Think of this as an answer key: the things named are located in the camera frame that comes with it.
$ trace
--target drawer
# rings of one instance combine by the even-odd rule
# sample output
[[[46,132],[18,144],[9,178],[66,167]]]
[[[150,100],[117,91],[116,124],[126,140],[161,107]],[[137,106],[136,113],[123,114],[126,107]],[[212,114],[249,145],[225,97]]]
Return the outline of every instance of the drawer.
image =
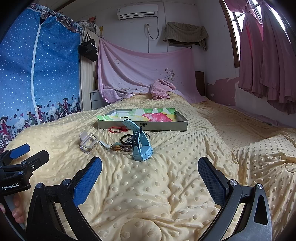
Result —
[[[107,103],[104,100],[94,100],[91,102],[91,109],[95,110],[95,109],[99,109],[99,108],[102,108],[107,105],[109,105],[109,103]]]
[[[100,92],[91,92],[91,101],[93,100],[103,100],[103,97],[101,96]]]

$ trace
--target black bag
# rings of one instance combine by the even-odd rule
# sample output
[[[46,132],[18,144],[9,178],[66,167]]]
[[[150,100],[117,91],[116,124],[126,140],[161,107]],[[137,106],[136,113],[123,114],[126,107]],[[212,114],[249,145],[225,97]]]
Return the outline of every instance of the black bag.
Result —
[[[98,54],[96,49],[96,42],[94,39],[91,39],[89,36],[89,33],[86,34],[84,38],[83,43],[81,43],[78,47],[78,53],[91,61],[97,61],[98,60]]]

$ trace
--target human hand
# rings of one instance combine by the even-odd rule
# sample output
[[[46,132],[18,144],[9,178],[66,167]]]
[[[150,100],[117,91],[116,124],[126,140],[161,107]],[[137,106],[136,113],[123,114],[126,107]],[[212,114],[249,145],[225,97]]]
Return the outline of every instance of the human hand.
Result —
[[[19,193],[16,193],[13,197],[13,203],[15,205],[15,209],[11,212],[12,216],[15,218],[17,223],[24,223],[25,221],[25,214],[24,214],[24,207],[22,205],[22,198]],[[0,203],[0,208],[3,213],[5,213],[4,206]]]

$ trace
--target bed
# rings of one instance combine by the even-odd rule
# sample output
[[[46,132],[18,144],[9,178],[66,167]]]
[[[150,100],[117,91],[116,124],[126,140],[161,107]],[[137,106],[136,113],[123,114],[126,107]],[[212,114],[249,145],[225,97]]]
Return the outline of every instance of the bed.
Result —
[[[96,115],[143,107],[176,108],[188,119],[188,130],[149,132],[154,153],[143,162],[100,145],[89,155],[79,149],[79,134],[84,130],[108,144],[126,134],[98,129]],[[31,147],[24,158],[41,150],[50,155],[49,162],[31,177],[32,187],[38,182],[60,184],[93,156],[102,159],[103,170],[86,202],[79,206],[102,240],[197,240],[220,209],[197,170],[197,161],[203,156],[228,179],[241,185],[263,184],[271,209],[273,239],[295,211],[296,130],[272,127],[209,100],[190,105],[173,93],[171,99],[159,101],[150,95],[134,96],[27,128],[7,148],[24,143]],[[33,190],[21,193],[26,214]],[[233,232],[242,208],[225,238]],[[57,209],[68,235],[74,237],[61,208]]]

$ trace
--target air conditioner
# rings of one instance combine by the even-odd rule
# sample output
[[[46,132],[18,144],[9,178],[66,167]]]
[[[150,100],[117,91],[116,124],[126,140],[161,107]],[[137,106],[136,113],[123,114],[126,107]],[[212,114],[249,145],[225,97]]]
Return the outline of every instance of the air conditioner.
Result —
[[[122,7],[117,9],[119,20],[128,18],[156,17],[158,11],[157,4],[141,4]]]

